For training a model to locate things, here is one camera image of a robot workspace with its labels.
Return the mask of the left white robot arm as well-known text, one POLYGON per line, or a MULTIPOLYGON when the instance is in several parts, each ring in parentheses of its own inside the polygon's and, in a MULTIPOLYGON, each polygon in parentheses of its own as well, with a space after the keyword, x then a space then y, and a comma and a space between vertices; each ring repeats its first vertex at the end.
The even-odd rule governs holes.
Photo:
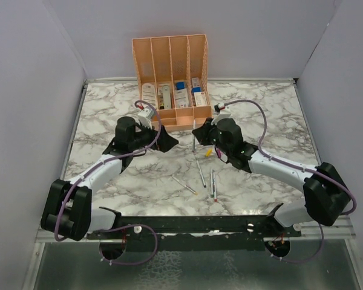
POLYGON ((78 241, 94 231, 110 239, 117 237, 122 229, 117 220, 120 213, 106 207, 93 208, 93 194, 148 149, 168 152, 177 144, 164 126, 155 130, 150 121, 141 124, 132 117, 119 118, 114 138, 95 164, 69 181, 57 179, 51 184, 41 228, 54 233, 57 240, 78 241))

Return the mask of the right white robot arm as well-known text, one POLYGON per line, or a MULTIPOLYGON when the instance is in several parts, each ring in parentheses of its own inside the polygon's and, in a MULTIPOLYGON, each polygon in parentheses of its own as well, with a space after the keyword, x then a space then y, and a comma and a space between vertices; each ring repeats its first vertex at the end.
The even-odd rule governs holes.
POLYGON ((333 165, 303 166, 264 156, 258 146, 244 141, 241 128, 231 118, 222 119, 217 124, 212 124, 212 119, 207 118, 192 133, 201 145, 215 146, 234 168, 268 176, 304 195, 289 204, 277 205, 269 213, 266 230, 272 236, 280 236, 288 227, 302 222, 315 221, 330 227, 351 200, 333 165))

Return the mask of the yellow pen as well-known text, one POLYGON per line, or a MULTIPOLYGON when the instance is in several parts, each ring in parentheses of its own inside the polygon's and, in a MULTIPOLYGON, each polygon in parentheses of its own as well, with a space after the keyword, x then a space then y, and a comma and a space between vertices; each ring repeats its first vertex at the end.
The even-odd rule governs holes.
POLYGON ((188 186, 187 184, 185 184, 184 182, 182 182, 181 180, 179 180, 178 178, 176 178, 174 175, 171 176, 172 179, 177 182, 178 184, 180 184, 182 187, 184 187, 186 190, 190 191, 191 193, 193 193, 194 195, 198 195, 198 193, 192 189, 190 186, 188 186))

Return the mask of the purple pen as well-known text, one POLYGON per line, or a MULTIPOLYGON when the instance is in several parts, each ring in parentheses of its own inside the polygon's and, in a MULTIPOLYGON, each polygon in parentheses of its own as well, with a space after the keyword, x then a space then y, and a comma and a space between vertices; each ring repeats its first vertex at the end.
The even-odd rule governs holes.
MULTIPOLYGON (((195 130, 196 128, 196 120, 193 120, 193 127, 192 127, 192 131, 195 130)), ((192 133, 192 153, 195 153, 195 135, 192 133)))

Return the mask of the yellow pen cap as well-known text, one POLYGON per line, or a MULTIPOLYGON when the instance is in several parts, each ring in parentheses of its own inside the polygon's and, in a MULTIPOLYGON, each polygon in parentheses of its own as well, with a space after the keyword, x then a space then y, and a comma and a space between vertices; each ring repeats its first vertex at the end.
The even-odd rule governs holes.
POLYGON ((209 149, 206 153, 205 153, 205 157, 209 157, 212 155, 212 149, 209 149))

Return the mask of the green pen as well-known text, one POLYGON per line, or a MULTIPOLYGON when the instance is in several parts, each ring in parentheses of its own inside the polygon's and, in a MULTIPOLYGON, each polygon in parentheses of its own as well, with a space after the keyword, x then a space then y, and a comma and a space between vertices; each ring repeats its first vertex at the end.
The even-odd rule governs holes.
POLYGON ((211 191, 211 198, 214 198, 214 177, 213 177, 213 170, 210 168, 210 191, 211 191))

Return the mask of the blue pen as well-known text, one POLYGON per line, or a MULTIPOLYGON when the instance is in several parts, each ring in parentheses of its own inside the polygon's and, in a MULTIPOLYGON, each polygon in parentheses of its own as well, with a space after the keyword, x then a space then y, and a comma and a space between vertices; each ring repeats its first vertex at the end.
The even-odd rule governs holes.
POLYGON ((204 174, 203 174, 203 171, 202 171, 202 168, 201 168, 201 165, 200 165, 198 159, 196 159, 196 163, 197 163, 197 167, 198 167, 198 171, 199 171, 199 175, 200 175, 200 179, 202 181, 203 187, 207 188, 206 181, 205 181, 205 178, 204 178, 204 174))

